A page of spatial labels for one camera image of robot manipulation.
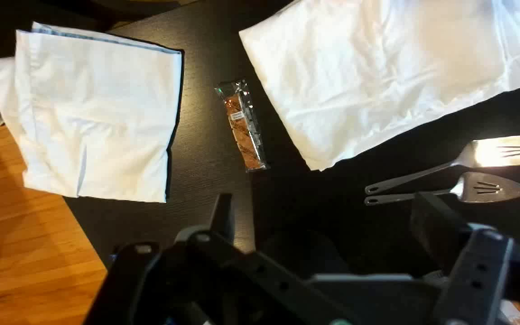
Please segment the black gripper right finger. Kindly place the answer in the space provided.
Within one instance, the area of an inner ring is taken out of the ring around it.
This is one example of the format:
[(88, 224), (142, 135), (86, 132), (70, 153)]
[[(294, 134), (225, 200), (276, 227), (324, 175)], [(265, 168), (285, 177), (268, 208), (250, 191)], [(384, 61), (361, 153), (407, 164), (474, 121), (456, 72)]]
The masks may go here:
[(413, 195), (409, 229), (447, 274), (433, 309), (436, 325), (496, 325), (514, 242), (471, 229), (444, 200)]

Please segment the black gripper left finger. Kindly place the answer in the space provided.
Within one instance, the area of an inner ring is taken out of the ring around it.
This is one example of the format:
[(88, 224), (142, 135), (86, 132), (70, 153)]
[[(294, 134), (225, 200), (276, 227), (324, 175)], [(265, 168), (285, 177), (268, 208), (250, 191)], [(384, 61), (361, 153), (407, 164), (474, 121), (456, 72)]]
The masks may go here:
[(211, 224), (184, 227), (169, 247), (120, 247), (84, 325), (306, 325), (296, 278), (236, 249), (231, 231), (231, 197), (222, 193)]

